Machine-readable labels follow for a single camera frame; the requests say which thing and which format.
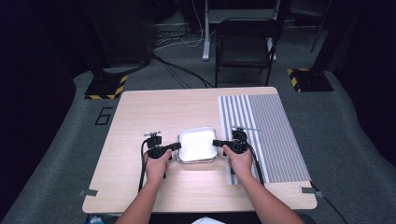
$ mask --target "striped mat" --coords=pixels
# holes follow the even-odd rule
[[[220,96],[219,112],[224,140],[234,126],[245,128],[265,183],[311,180],[278,94]],[[226,167],[228,184],[238,184]],[[252,173],[258,178],[254,165]]]

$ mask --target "person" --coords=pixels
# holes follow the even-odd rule
[[[304,223],[294,211],[274,196],[253,176],[251,173],[253,159],[250,150],[242,154],[236,154],[227,146],[222,148],[230,158],[230,165],[250,199],[261,223]],[[171,157],[171,154],[172,150],[168,149],[159,159],[148,158],[146,165],[147,182],[125,212],[119,217],[116,224],[149,223],[152,208],[163,182],[163,174],[168,167],[166,162]]]

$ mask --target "forearm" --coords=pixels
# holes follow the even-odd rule
[[[134,201],[128,206],[122,216],[117,220],[117,224],[122,223],[149,223],[152,208],[157,198],[161,182],[147,182],[137,194]]]
[[[294,211],[281,202],[252,175],[238,178],[238,180],[244,187],[262,223],[303,223]]]

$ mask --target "person's right arm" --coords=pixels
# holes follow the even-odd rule
[[[230,158],[230,165],[235,171],[236,178],[245,189],[245,192],[262,223],[304,224],[293,210],[274,196],[253,176],[251,173],[252,155],[250,150],[247,150],[242,154],[236,154],[227,146],[223,146],[223,149]]]

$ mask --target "light wood tabletop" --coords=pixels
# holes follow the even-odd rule
[[[137,195],[142,142],[145,133],[161,131],[163,146],[175,143],[182,130],[213,127],[223,139],[218,97],[225,95],[277,94],[275,88],[227,88],[163,91],[126,91],[109,129],[90,189],[82,206],[85,213],[122,213]],[[210,163],[181,164],[174,152],[167,177],[157,196],[153,212],[253,211],[243,188],[228,185],[222,149]],[[291,209],[313,209],[317,200],[302,194],[309,181],[265,184]]]

